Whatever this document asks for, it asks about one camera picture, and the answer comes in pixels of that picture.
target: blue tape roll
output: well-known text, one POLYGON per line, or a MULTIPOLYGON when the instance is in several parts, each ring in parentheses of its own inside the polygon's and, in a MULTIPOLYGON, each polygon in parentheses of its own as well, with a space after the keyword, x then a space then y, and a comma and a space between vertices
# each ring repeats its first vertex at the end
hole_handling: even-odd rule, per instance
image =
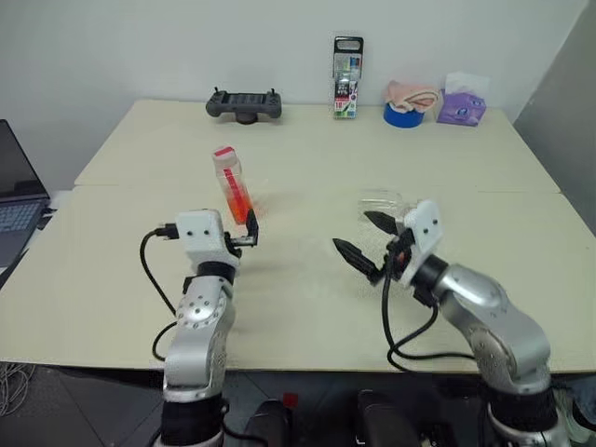
POLYGON ((389 103, 385 104, 385 111, 383 112, 385 121, 396 128, 415 128, 422 123, 422 118, 424 117, 425 114, 421 114, 415 110, 401 114, 393 110, 389 103))

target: laptop screen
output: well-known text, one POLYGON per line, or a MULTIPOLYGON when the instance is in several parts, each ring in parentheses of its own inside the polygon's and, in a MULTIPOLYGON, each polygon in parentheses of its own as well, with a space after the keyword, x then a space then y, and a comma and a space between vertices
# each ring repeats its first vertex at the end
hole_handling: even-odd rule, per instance
POLYGON ((0 120, 0 201, 40 195, 47 195, 44 185, 8 123, 0 120))

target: gray floor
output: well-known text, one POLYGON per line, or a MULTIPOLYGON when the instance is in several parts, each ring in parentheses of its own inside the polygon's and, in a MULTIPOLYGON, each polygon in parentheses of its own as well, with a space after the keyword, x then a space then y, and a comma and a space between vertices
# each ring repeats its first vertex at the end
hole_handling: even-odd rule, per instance
MULTIPOLYGON (((241 431, 262 401, 294 393, 294 445, 350 446, 351 403, 363 388, 387 393, 408 414, 448 421, 460 446, 476 445, 476 400, 445 400, 433 385, 401 374, 229 372, 226 420, 241 431)), ((145 447, 160 415, 159 389, 39 367, 24 405, 0 418, 0 445, 145 447)))

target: laptop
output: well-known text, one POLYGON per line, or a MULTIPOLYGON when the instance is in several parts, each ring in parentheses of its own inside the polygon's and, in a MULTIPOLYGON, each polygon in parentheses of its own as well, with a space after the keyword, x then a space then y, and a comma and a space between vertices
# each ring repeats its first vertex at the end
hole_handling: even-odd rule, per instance
POLYGON ((17 260, 49 194, 5 119, 0 119, 0 267, 17 260))

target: plastic bottle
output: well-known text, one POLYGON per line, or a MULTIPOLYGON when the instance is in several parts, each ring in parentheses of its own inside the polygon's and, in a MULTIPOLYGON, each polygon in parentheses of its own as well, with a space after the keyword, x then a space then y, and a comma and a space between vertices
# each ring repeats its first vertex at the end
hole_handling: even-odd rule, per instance
POLYGON ((252 208, 251 197, 242 178, 242 167, 232 146, 221 146, 213 151, 215 175, 222 187, 225 200, 237 224, 244 224, 252 208))

